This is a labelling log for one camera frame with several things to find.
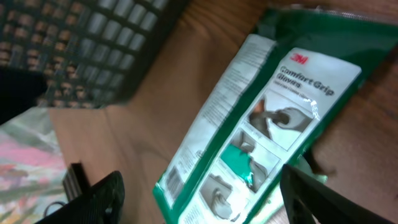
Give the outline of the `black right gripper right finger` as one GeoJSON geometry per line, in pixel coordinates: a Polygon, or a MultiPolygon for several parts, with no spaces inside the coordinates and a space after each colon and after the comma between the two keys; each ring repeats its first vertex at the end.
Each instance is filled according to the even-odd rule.
{"type": "Polygon", "coordinates": [[[281,179],[282,176],[293,181],[296,191],[293,210],[290,210],[287,199],[284,202],[290,223],[392,224],[288,164],[283,165],[281,179]]]}

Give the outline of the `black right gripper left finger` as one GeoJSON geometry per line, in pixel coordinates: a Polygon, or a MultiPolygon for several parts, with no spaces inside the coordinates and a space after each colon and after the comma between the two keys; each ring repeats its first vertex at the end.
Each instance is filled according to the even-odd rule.
{"type": "Polygon", "coordinates": [[[118,224],[124,199],[123,177],[116,170],[37,224],[118,224]]]}

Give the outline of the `green 3M gloves pack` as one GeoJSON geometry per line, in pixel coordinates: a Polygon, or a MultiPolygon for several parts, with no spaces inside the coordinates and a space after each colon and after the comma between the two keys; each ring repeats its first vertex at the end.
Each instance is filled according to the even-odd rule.
{"type": "Polygon", "coordinates": [[[273,212],[295,164],[397,45],[397,25],[271,7],[190,126],[153,194],[167,223],[250,223],[273,212]]]}

